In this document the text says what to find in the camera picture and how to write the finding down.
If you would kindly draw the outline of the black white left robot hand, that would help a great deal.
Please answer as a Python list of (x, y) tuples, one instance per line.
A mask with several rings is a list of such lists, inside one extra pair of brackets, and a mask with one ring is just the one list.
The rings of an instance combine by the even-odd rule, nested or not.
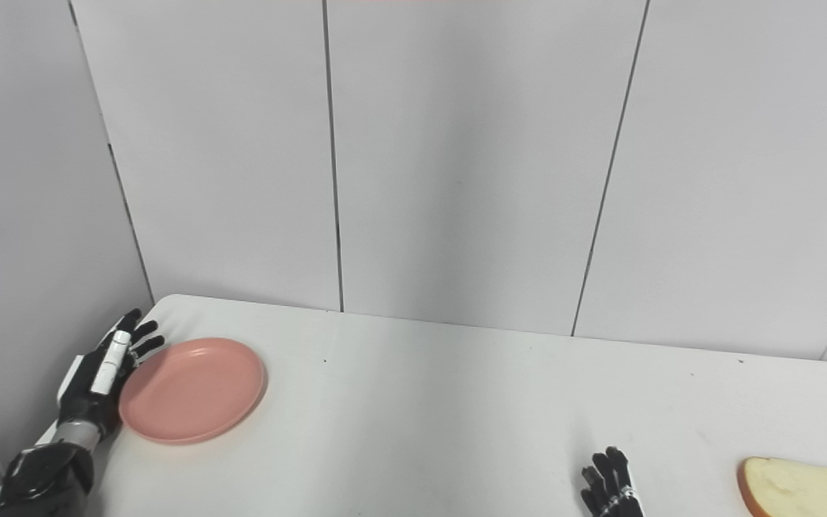
[(57, 395), (57, 426), (90, 425), (98, 443), (117, 431), (119, 396), (129, 376), (165, 344), (158, 327), (157, 321), (142, 319), (141, 309), (132, 309), (94, 350), (76, 357)]

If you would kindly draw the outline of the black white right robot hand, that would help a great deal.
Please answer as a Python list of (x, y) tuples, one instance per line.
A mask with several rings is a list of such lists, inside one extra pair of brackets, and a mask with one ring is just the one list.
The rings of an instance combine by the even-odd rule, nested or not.
[(609, 446), (603, 452), (595, 452), (592, 462), (580, 471), (585, 482), (580, 496), (590, 515), (644, 516), (627, 455)]

